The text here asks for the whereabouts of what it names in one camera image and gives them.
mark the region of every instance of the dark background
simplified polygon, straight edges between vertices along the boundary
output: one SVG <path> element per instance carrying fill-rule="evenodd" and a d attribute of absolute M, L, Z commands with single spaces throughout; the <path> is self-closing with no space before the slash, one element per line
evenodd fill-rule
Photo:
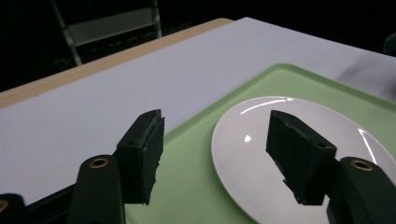
<path fill-rule="evenodd" d="M 383 53 L 396 33 L 395 9 L 388 3 L 310 4 L 289 1 L 158 0 L 163 35 L 217 18 L 250 17 L 353 47 Z M 146 7 L 146 0 L 57 0 L 66 22 L 92 20 Z M 84 63 L 152 40 L 142 29 L 80 47 Z M 76 66 L 50 1 L 6 0 L 0 6 L 0 91 Z"/>

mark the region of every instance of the chair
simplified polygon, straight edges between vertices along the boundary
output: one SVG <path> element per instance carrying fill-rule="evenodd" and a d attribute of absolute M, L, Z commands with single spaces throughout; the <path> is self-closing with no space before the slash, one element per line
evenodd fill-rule
<path fill-rule="evenodd" d="M 157 0 L 149 0 L 150 2 L 144 7 L 127 12 L 107 15 L 93 20 L 72 21 L 70 24 L 64 19 L 57 0 L 50 1 L 76 65 L 82 65 L 82 60 L 77 51 L 78 46 L 148 26 L 153 26 L 156 38 L 162 36 Z"/>

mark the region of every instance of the screw hole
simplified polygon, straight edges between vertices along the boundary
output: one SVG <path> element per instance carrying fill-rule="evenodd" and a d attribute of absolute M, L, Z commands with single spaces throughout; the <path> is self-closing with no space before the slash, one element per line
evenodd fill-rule
<path fill-rule="evenodd" d="M 363 171 L 372 171 L 374 170 L 374 167 L 365 162 L 365 161 L 357 161 L 357 160 L 353 160 L 350 162 L 353 166 L 355 166 L 356 168 L 363 170 Z"/>
<path fill-rule="evenodd" d="M 8 201 L 0 200 L 0 213 L 8 207 Z"/>
<path fill-rule="evenodd" d="M 98 158 L 90 162 L 90 167 L 93 169 L 102 168 L 108 164 L 107 158 Z"/>

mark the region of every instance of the round plate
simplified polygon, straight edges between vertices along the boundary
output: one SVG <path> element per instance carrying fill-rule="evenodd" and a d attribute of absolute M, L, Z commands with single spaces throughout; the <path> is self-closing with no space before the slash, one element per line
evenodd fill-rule
<path fill-rule="evenodd" d="M 337 146 L 336 159 L 359 157 L 379 165 L 396 183 L 396 162 L 359 124 L 306 100 L 271 96 L 229 109 L 212 136 L 212 158 L 219 178 L 236 203 L 259 223 L 328 223 L 322 206 L 297 204 L 283 175 L 265 151 L 271 110 L 301 119 Z"/>

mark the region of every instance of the black object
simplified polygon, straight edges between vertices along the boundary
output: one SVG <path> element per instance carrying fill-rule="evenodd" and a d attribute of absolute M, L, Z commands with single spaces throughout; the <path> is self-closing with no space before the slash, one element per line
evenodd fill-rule
<path fill-rule="evenodd" d="M 149 204 L 163 153 L 161 110 L 140 115 L 114 155 L 85 160 L 75 185 L 25 206 L 16 194 L 0 195 L 0 223 L 125 223 L 125 203 Z"/>
<path fill-rule="evenodd" d="M 293 115 L 271 111 L 266 151 L 297 203 L 330 198 L 331 223 L 396 223 L 396 187 L 382 169 L 361 158 L 337 161 L 336 147 Z"/>

